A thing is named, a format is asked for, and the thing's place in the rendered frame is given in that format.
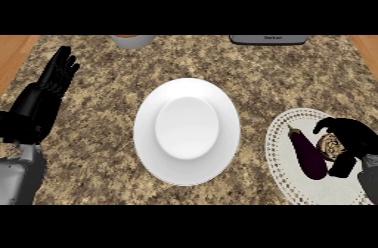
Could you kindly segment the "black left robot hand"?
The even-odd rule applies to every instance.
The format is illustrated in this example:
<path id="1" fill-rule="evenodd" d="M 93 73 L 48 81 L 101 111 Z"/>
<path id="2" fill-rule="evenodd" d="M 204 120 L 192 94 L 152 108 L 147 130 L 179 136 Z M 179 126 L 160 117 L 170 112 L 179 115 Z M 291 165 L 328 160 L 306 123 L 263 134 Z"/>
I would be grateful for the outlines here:
<path id="1" fill-rule="evenodd" d="M 51 133 L 62 97 L 79 69 L 71 47 L 62 46 L 39 80 L 23 90 L 11 110 L 0 111 L 0 138 L 5 143 L 42 143 Z"/>

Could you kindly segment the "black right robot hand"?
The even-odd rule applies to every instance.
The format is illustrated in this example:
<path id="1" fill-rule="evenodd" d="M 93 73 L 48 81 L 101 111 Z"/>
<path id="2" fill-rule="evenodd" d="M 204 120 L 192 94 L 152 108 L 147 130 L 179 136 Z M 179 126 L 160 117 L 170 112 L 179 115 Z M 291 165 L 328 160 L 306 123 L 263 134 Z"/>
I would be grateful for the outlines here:
<path id="1" fill-rule="evenodd" d="M 356 159 L 368 161 L 364 168 L 378 166 L 378 134 L 361 121 L 328 117 L 316 123 L 313 133 L 318 134 L 322 129 L 336 135 L 346 149 L 330 169 L 333 177 L 349 177 Z"/>

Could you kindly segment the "brown swirl cupcake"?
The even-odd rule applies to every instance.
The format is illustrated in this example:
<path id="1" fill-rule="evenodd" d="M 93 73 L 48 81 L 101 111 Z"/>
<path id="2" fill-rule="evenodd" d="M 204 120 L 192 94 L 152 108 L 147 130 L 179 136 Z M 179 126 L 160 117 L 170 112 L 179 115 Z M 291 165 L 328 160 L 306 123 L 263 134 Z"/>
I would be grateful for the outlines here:
<path id="1" fill-rule="evenodd" d="M 328 161 L 334 161 L 346 148 L 333 133 L 325 134 L 318 141 L 318 149 Z"/>

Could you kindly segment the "white lace placemat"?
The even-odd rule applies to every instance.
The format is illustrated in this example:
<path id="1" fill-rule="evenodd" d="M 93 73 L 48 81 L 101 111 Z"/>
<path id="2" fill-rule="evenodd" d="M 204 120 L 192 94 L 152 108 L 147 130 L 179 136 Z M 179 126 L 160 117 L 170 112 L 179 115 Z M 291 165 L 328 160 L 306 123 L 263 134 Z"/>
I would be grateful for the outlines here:
<path id="1" fill-rule="evenodd" d="M 330 117 L 310 108 L 294 108 L 282 112 L 271 123 L 266 133 L 266 160 L 276 185 L 293 204 L 309 205 L 372 205 L 358 180 L 362 162 L 356 160 L 347 178 L 327 176 L 312 180 L 302 171 L 297 154 L 288 137 L 290 128 L 302 130 L 312 144 L 327 134 L 313 128 L 319 120 Z"/>

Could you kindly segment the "white oval plate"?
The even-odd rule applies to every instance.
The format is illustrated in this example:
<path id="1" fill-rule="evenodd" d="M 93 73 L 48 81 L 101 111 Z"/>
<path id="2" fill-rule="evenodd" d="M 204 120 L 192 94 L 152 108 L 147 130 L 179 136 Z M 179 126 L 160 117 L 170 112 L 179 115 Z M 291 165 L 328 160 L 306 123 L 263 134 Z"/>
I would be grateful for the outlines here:
<path id="1" fill-rule="evenodd" d="M 210 181 L 232 162 L 240 136 L 235 105 L 213 83 L 181 78 L 155 88 L 136 114 L 133 141 L 160 180 L 178 186 Z"/>

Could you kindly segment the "purple eggplant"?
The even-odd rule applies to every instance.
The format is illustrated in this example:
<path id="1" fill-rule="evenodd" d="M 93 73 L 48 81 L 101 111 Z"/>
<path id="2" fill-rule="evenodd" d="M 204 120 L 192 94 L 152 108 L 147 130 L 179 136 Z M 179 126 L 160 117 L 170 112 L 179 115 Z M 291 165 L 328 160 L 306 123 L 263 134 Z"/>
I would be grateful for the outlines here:
<path id="1" fill-rule="evenodd" d="M 310 140 L 297 128 L 290 128 L 288 137 L 294 147 L 297 161 L 305 175 L 312 180 L 321 180 L 328 174 L 327 163 L 322 154 Z"/>

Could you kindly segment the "grey cup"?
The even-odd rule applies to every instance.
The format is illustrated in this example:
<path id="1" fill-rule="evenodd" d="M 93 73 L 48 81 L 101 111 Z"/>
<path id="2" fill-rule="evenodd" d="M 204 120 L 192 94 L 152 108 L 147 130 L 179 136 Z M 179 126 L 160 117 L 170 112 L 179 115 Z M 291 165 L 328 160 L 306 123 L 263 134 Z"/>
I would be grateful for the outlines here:
<path id="1" fill-rule="evenodd" d="M 121 37 L 121 36 L 113 35 L 111 38 L 119 47 L 124 49 L 141 49 L 152 43 L 155 36 L 136 35 L 130 37 Z"/>

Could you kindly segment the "grey appliance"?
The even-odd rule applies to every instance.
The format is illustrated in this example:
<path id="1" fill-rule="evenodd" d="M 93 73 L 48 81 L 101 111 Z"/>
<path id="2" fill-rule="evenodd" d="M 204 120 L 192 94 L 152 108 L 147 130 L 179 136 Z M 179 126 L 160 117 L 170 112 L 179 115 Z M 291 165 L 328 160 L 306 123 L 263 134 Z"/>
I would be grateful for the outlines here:
<path id="1" fill-rule="evenodd" d="M 232 35 L 231 41 L 241 45 L 302 45 L 308 35 Z"/>

